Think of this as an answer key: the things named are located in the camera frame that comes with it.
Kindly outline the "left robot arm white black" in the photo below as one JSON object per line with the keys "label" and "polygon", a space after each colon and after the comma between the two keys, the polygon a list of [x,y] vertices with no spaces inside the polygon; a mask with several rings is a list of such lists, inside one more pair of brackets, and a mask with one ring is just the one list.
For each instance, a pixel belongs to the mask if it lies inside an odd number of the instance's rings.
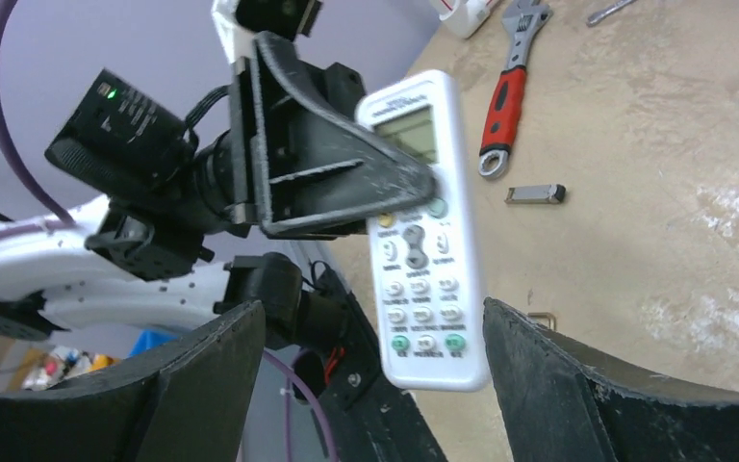
{"label": "left robot arm white black", "polygon": [[0,334],[48,338],[38,303],[56,287],[190,274],[210,235],[338,239],[435,196],[429,167],[351,118],[357,74],[271,32],[253,50],[185,117],[98,74],[45,156],[99,196],[69,221],[0,216]]}

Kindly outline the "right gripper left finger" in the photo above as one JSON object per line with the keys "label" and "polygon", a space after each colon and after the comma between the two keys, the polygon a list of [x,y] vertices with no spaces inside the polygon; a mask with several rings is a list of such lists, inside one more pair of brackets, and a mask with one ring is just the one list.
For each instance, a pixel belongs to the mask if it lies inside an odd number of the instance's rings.
{"label": "right gripper left finger", "polygon": [[0,461],[232,461],[265,338],[248,302],[108,368],[0,394]]}

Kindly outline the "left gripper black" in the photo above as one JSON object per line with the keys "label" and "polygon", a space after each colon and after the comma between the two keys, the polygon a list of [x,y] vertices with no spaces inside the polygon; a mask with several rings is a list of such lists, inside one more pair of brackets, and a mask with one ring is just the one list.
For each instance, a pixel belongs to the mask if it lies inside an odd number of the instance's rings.
{"label": "left gripper black", "polygon": [[187,134],[222,98],[230,127],[184,172],[184,221],[197,230],[260,226],[272,238],[336,239],[381,213],[423,205],[438,190],[431,169],[354,120],[363,79],[340,63],[302,61],[272,32],[227,85],[186,115]]}

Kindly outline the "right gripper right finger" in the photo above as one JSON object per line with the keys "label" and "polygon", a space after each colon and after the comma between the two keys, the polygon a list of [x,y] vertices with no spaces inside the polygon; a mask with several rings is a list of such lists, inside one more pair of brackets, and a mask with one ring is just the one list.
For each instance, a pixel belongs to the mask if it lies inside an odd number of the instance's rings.
{"label": "right gripper right finger", "polygon": [[650,371],[487,298],[483,333],[517,461],[739,461],[739,392]]}

